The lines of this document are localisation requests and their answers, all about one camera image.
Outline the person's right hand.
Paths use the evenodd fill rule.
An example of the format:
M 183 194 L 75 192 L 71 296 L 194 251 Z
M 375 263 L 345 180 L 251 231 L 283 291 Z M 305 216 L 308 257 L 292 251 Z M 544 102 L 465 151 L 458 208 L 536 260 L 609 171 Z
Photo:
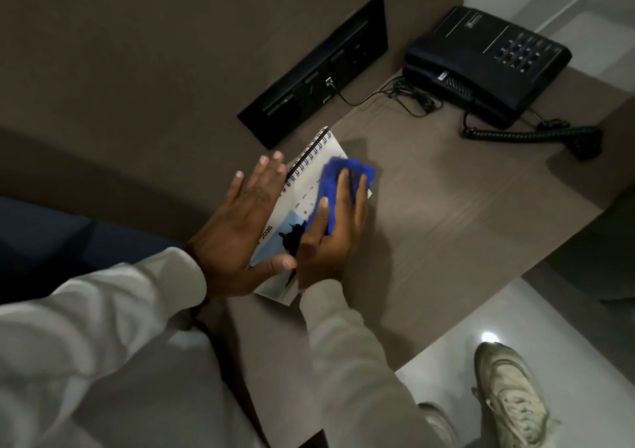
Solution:
M 345 185 L 348 174 L 341 173 L 338 183 L 336 225 L 331 235 L 325 236 L 319 250 L 308 259 L 299 259 L 297 251 L 297 278 L 299 291 L 324 280 L 341 281 L 348 260 L 360 244 L 364 229 L 354 229 L 354 207 L 350 205 L 349 188 Z

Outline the person's left hand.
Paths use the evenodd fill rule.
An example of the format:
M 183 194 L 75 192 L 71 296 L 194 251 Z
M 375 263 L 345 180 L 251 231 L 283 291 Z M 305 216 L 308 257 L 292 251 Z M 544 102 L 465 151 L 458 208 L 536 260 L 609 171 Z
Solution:
M 284 155 L 261 156 L 251 175 L 236 171 L 225 200 L 186 244 L 206 280 L 207 300 L 250 295 L 248 270 L 286 179 Z

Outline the blue cleaning cloth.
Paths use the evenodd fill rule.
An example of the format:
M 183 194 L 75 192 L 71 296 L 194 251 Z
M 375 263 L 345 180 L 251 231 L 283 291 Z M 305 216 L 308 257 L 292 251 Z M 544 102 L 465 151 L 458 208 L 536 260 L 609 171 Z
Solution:
M 308 200 L 310 201 L 307 207 L 307 219 L 303 223 L 303 232 L 307 227 L 307 224 L 313 220 L 317 205 L 321 197 L 327 197 L 329 200 L 329 223 L 328 230 L 325 236 L 332 234 L 336 225 L 336 204 L 338 198 L 341 196 L 338 194 L 338 183 L 341 173 L 348 174 L 348 181 L 345 185 L 349 188 L 348 199 L 351 206 L 354 206 L 356 191 L 358 188 L 359 180 L 362 174 L 368 176 L 368 187 L 375 179 L 375 169 L 365 163 L 362 163 L 356 159 L 332 157 L 327 162 L 320 172 L 320 176 L 315 183 L 309 189 Z

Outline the white spiral desk calendar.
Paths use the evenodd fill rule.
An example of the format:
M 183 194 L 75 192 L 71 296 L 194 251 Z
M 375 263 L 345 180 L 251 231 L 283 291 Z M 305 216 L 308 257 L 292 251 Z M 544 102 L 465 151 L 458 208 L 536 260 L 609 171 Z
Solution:
M 303 153 L 289 164 L 282 193 L 260 236 L 250 266 L 279 253 L 297 255 L 310 204 L 307 193 L 317 182 L 322 167 L 332 157 L 348 158 L 330 128 L 325 126 Z

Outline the person's right forearm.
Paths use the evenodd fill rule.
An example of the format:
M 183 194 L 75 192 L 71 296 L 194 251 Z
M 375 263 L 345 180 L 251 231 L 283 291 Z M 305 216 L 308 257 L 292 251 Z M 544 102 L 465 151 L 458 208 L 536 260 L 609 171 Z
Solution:
M 307 288 L 300 310 L 329 448 L 445 448 L 339 281 Z

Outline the person's left forearm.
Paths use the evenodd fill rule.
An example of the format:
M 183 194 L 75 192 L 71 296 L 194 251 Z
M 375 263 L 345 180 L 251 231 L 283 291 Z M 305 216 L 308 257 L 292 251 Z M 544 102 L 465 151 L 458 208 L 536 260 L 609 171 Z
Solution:
M 91 385 L 120 369 L 179 311 L 203 301 L 202 270 L 168 248 L 0 306 L 0 448 L 33 448 Z

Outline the black desk telephone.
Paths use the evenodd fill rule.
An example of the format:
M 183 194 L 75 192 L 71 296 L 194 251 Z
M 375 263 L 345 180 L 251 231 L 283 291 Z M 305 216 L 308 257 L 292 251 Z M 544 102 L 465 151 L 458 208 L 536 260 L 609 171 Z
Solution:
M 543 35 L 455 6 L 406 50 L 402 75 L 417 89 L 506 130 L 572 57 Z

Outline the dark blue seat cushion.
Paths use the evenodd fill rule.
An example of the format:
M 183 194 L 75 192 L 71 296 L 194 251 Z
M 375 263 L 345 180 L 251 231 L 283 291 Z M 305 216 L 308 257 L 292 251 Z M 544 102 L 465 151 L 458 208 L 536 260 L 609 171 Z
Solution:
M 71 278 L 183 245 L 0 196 L 0 306 L 41 299 Z

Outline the person's left beige sneaker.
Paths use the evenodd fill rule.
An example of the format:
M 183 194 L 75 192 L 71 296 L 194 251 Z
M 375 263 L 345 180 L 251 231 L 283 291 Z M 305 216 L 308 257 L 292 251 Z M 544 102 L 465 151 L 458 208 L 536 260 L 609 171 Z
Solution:
M 460 448 L 455 429 L 442 409 L 427 402 L 418 404 L 418 407 L 445 448 Z

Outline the person's beige sneaker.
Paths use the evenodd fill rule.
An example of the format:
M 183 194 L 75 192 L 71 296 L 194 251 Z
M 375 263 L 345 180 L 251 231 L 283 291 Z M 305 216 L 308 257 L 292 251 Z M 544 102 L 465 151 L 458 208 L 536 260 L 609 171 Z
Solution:
M 442 409 L 427 402 L 418 404 L 418 407 L 445 448 L 460 448 L 455 429 Z
M 499 448 L 558 448 L 555 420 L 528 364 L 499 342 L 482 342 L 474 354 L 481 398 L 491 411 Z

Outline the person's right beige sneaker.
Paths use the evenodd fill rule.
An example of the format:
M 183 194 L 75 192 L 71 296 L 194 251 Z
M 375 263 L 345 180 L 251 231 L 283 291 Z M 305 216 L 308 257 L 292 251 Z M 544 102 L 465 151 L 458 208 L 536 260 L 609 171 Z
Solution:
M 481 398 L 491 411 L 499 448 L 558 448 L 555 420 L 528 364 L 499 342 L 482 342 L 474 354 Z

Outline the black wall socket panel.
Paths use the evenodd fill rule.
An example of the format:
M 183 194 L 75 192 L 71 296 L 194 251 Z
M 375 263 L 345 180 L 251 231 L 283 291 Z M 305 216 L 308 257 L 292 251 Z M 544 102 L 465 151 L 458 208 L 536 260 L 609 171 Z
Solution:
M 387 50 L 385 1 L 370 0 L 237 117 L 272 149 Z

